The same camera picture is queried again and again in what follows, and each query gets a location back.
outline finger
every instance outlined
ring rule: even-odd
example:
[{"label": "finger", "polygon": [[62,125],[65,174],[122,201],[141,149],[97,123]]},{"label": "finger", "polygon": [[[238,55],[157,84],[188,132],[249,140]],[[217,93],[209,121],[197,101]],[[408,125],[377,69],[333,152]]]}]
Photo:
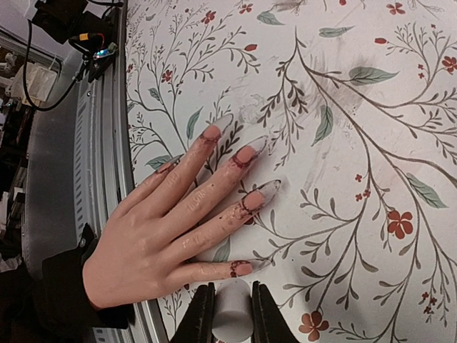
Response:
[{"label": "finger", "polygon": [[221,243],[264,208],[274,198],[280,185],[281,182],[275,180],[253,190],[217,217],[173,241],[165,248],[165,258],[180,264]]},{"label": "finger", "polygon": [[239,149],[207,182],[177,204],[165,217],[173,226],[164,239],[170,242],[200,222],[243,178],[267,141],[268,137],[263,136]]},{"label": "finger", "polygon": [[157,187],[164,181],[167,175],[175,168],[179,159],[183,155],[176,156],[162,165],[152,175],[140,183],[114,210],[112,216],[122,217],[127,214],[134,206],[141,203],[151,195]]},{"label": "finger", "polygon": [[233,261],[227,263],[191,263],[174,270],[169,275],[169,282],[173,288],[181,288],[185,284],[194,282],[211,282],[244,277],[254,272],[250,261]]},{"label": "finger", "polygon": [[147,213],[155,217],[163,216],[182,199],[232,121],[232,114],[223,116],[200,135],[184,155],[181,163],[143,202]]}]

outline metal rail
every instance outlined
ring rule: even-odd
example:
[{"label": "metal rail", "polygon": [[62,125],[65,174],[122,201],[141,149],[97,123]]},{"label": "metal rail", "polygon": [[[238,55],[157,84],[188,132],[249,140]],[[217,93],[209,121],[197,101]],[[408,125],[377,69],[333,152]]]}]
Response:
[{"label": "metal rail", "polygon": [[[80,97],[88,98],[91,110],[91,136],[88,144],[92,194],[91,217],[97,234],[102,234],[109,215],[134,189],[131,167],[128,118],[126,110],[126,41],[127,1],[119,23],[119,49],[122,51],[104,76]],[[166,343],[165,326],[156,300],[134,305],[135,320],[126,331],[95,329],[98,342]]]}]

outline hand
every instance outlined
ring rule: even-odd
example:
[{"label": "hand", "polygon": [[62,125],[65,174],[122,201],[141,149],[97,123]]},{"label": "hand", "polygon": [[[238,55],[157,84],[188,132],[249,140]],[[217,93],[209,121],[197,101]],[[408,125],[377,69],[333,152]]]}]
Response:
[{"label": "hand", "polygon": [[163,297],[192,282],[252,273],[249,261],[187,263],[241,227],[271,201],[280,186],[280,181],[264,184],[194,228],[232,191],[266,147],[266,137],[242,147],[184,197],[232,120],[231,115],[223,116],[209,126],[179,164],[179,158],[164,164],[113,212],[83,268],[86,293],[96,309]]}]

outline gray metal frame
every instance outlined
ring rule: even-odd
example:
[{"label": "gray metal frame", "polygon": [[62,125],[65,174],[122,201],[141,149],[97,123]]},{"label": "gray metal frame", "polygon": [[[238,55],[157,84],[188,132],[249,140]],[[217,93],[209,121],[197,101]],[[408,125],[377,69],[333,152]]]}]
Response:
[{"label": "gray metal frame", "polygon": [[[124,51],[126,40],[127,1],[124,3],[119,25],[120,51]],[[77,238],[81,236],[86,222],[96,230],[96,234],[102,234],[119,200],[134,189],[126,111],[125,54],[119,54],[116,63],[109,67],[103,78],[92,85],[82,84],[79,99],[74,170]],[[135,321],[128,330],[94,329],[95,340],[168,342],[156,300],[135,304],[134,310]]]},{"label": "gray metal frame", "polygon": [[[17,37],[14,34],[10,34],[10,35],[15,37],[19,41],[23,41],[22,39],[20,39],[19,37]],[[23,41],[23,44],[20,44],[17,41],[14,41],[13,39],[10,39],[9,37],[4,36],[0,32],[0,46],[3,46],[4,48],[6,48],[6,49],[8,49],[10,51],[14,51],[17,54],[20,54],[21,56],[26,56],[26,45],[25,44],[26,44],[26,41]],[[60,63],[62,63],[62,60],[61,60],[61,58],[59,56],[55,56],[55,60],[56,61],[54,61],[54,63],[53,63],[54,59],[52,59],[50,56],[42,54],[40,51],[37,51],[35,49],[31,49],[30,50],[29,60],[38,62],[40,64],[43,64],[46,67],[52,65],[52,69],[51,70],[54,70],[54,71],[59,71],[59,66],[56,63],[56,61],[58,60]]]}]

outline fingernail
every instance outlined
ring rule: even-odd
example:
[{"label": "fingernail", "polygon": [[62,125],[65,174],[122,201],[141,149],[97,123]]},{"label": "fingernail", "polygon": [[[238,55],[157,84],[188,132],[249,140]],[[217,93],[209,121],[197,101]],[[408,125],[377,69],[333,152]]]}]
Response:
[{"label": "fingernail", "polygon": [[252,142],[239,149],[232,160],[240,168],[246,168],[257,159],[257,157],[265,150],[268,142],[268,136],[262,136],[254,139]]},{"label": "fingernail", "polygon": [[208,141],[218,141],[233,121],[233,114],[227,114],[217,119],[206,128],[201,136]]},{"label": "fingernail", "polygon": [[168,162],[166,162],[163,166],[161,166],[157,170],[157,174],[162,174],[162,173],[168,171],[171,167],[176,166],[178,161],[181,159],[182,156],[184,156],[184,154],[181,154],[179,156],[175,156],[172,159],[170,159]]},{"label": "fingernail", "polygon": [[257,273],[272,265],[269,259],[250,259],[249,263],[251,264],[254,273]]},{"label": "fingernail", "polygon": [[274,198],[280,187],[281,181],[274,180],[254,189],[241,201],[244,209],[249,213],[262,209]]},{"label": "fingernail", "polygon": [[234,261],[230,266],[231,277],[244,277],[253,272],[253,267],[249,261]]}]

